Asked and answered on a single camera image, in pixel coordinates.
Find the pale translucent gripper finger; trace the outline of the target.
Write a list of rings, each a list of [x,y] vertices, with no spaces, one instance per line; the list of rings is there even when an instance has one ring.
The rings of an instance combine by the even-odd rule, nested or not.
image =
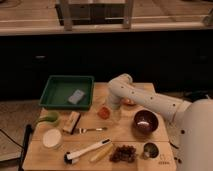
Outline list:
[[[113,110],[111,113],[111,119],[115,122],[118,123],[121,119],[121,110],[117,109],[117,110]]]

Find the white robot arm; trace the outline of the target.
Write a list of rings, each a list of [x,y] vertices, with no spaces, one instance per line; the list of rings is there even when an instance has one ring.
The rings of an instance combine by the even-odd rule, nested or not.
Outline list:
[[[121,99],[129,98],[152,112],[161,114],[180,128],[177,171],[213,171],[213,99],[188,102],[132,85],[129,74],[108,82],[107,106],[120,108]]]

